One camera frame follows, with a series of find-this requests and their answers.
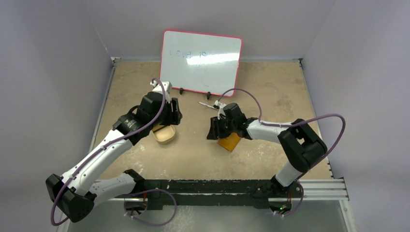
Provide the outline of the yellow leather card holder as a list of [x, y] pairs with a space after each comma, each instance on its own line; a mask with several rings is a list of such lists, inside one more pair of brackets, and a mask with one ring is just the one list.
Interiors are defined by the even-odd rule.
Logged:
[[228, 152], [232, 152], [236, 148], [240, 140], [241, 137], [239, 137], [237, 133], [233, 132], [228, 137], [219, 139], [218, 145], [226, 149]]

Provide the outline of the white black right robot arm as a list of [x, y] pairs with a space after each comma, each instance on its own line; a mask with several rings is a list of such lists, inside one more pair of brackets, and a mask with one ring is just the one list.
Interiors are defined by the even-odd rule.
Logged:
[[316, 165], [328, 151], [318, 134], [304, 120], [275, 124], [256, 117], [246, 117], [236, 103], [215, 101], [218, 115], [211, 118], [208, 140], [228, 138], [235, 133], [248, 140], [264, 140], [280, 144], [288, 159], [273, 176], [271, 190], [279, 197], [291, 189], [291, 184]]

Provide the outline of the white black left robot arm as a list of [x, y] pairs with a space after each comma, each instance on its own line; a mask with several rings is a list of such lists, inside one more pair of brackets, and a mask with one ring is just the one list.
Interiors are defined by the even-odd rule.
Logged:
[[182, 113], [177, 98], [167, 91], [150, 91], [143, 96], [139, 105], [132, 107], [113, 124], [101, 143], [78, 164], [62, 175], [52, 174], [46, 187], [53, 202], [50, 221], [59, 226], [65, 221], [79, 222], [102, 202], [120, 195], [133, 198], [152, 192], [166, 190], [146, 184], [133, 169], [119, 176], [99, 181], [98, 177], [123, 153], [130, 150], [141, 139], [147, 137], [158, 125], [179, 125]]

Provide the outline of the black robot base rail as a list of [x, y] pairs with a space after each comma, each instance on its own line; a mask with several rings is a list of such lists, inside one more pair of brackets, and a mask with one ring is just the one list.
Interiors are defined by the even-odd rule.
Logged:
[[149, 210], [166, 205], [251, 206], [256, 209], [288, 211], [292, 201], [302, 197], [301, 185], [288, 187], [270, 179], [251, 180], [167, 180], [140, 181], [124, 198], [145, 199]]

